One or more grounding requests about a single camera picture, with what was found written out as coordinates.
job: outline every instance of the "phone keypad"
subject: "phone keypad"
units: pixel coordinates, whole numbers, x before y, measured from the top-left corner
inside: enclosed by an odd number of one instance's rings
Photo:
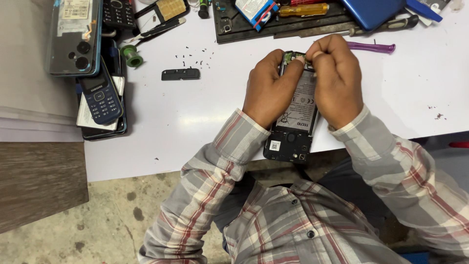
[[[103,21],[114,28],[134,29],[134,11],[129,0],[104,0]]]
[[[86,100],[93,101],[93,99],[96,97],[98,97],[100,100],[92,105],[89,105],[91,118],[100,118],[102,116],[111,115],[119,111],[119,108],[115,103],[116,98],[113,95],[111,89],[105,89],[104,91],[99,91],[92,95],[88,95],[86,96]]]

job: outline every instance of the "plaid shirt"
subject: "plaid shirt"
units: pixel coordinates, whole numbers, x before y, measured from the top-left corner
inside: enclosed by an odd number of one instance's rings
[[[393,136],[366,106],[330,133],[399,221],[416,229],[431,263],[469,262],[468,194],[420,145]],[[182,168],[181,182],[146,232],[140,263],[207,263],[202,236],[269,134],[237,109]],[[232,263],[408,263],[379,240],[357,207],[305,180],[291,188],[256,183],[224,234]]]

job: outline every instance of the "shirt button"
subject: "shirt button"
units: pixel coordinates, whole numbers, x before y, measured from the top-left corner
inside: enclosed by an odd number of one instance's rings
[[[314,237],[314,232],[313,231],[308,231],[306,233],[306,235],[308,236],[308,238],[313,238]]]

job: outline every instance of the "shirt sleeve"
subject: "shirt sleeve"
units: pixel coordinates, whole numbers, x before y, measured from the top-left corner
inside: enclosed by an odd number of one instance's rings
[[[469,259],[468,194],[437,170],[422,146],[392,135],[366,106],[351,123],[329,131],[399,222],[416,229],[435,263]]]
[[[215,140],[203,146],[181,170],[181,181],[161,204],[138,252],[142,264],[207,263],[202,236],[247,162],[270,132],[237,109]]]

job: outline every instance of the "man's left hand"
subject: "man's left hand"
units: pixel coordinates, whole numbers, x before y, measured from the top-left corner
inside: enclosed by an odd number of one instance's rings
[[[242,111],[265,129],[287,110],[303,74],[304,58],[299,56],[280,77],[282,56],[281,49],[270,52],[249,74]]]

